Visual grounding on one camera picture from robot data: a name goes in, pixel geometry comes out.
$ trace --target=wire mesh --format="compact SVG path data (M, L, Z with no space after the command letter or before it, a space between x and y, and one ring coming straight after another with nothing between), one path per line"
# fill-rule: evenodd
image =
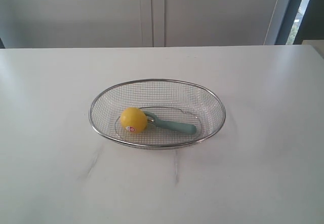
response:
M161 120L194 124L197 132L186 135L148 124L140 134L132 134L119 123L121 113L137 107ZM93 101L89 119L102 136L128 146L166 149L202 141L217 133L226 112L220 99L199 85L173 80L140 80L108 88Z

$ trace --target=cabinet door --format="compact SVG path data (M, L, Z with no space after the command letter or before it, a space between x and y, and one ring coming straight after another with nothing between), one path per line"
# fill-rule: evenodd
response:
M173 46L274 44L289 0L153 0L165 13L154 41Z
M0 0L7 48L150 47L151 0Z

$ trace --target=white table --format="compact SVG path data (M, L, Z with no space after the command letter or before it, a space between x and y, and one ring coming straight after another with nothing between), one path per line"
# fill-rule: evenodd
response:
M203 85L214 137L178 151L99 136L102 90ZM310 46L0 50L0 223L322 223L324 61Z

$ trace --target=wire mesh basket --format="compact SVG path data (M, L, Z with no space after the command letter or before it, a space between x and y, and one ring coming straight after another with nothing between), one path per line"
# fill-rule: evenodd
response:
M147 124L140 134L132 134L119 123L128 107L156 114L162 120L196 126L187 135ZM176 80L130 81L101 92L92 102L89 120L100 135L120 144L145 149L171 149L195 144L216 134L224 125L225 107L210 90Z

